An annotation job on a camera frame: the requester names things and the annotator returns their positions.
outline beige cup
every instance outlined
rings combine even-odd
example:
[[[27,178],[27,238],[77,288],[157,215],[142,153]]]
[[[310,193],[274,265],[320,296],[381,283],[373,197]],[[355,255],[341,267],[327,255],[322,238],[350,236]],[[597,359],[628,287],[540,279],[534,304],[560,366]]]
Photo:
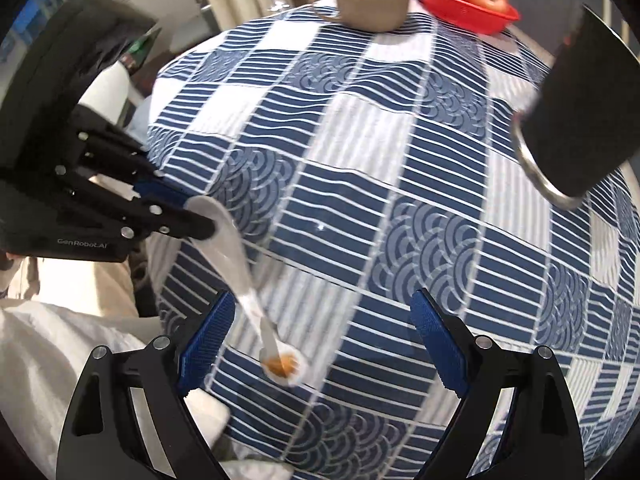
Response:
[[[338,22],[368,32],[388,32],[406,20],[409,0],[338,0],[338,16],[320,14],[309,0],[314,12],[323,20]]]

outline white spoon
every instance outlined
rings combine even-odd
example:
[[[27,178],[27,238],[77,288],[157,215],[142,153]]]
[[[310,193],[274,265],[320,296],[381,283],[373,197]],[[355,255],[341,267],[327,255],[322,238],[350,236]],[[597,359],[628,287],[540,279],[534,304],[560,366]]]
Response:
[[[300,350],[280,340],[273,323],[262,309],[246,264],[240,233],[229,211],[209,196],[194,196],[187,200],[184,207],[216,223],[216,233],[211,238],[190,240],[228,285],[254,327],[262,342],[259,357],[265,375],[281,386],[300,384],[308,369],[308,362]],[[264,364],[270,359],[282,359],[287,355],[297,363],[296,371],[287,377],[276,375]]]

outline red basket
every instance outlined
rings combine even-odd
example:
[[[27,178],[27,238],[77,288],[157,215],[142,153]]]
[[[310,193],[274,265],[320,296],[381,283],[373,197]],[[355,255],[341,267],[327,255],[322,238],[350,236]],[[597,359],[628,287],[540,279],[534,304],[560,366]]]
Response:
[[[495,34],[520,19],[520,13],[511,5],[502,14],[464,0],[422,0],[422,4],[441,20],[478,34]]]

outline food in spoon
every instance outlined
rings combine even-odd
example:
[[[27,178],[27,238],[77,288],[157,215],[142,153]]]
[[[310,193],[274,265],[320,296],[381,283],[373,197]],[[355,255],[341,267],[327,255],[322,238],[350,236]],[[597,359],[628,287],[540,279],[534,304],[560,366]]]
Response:
[[[298,361],[293,354],[283,354],[275,357],[271,357],[262,362],[269,371],[284,379],[292,376],[298,371]]]

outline blue and white tablecloth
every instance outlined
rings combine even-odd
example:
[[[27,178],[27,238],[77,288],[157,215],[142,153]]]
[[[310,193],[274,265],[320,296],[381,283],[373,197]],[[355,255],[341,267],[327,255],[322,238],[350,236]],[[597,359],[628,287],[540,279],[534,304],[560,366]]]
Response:
[[[312,365],[303,386],[271,383],[237,315],[204,381],[231,409],[237,449],[300,479],[413,478],[458,403],[410,320],[421,286],[503,348],[556,351],[586,462],[620,442],[640,393],[640,221],[619,171],[575,212],[527,180],[511,115],[547,71],[511,32],[477,37],[412,0],[392,33],[300,7],[161,72],[152,159],[231,211],[271,319]],[[156,239],[151,262],[169,333],[219,285],[176,243]],[[504,427],[503,394],[475,472]]]

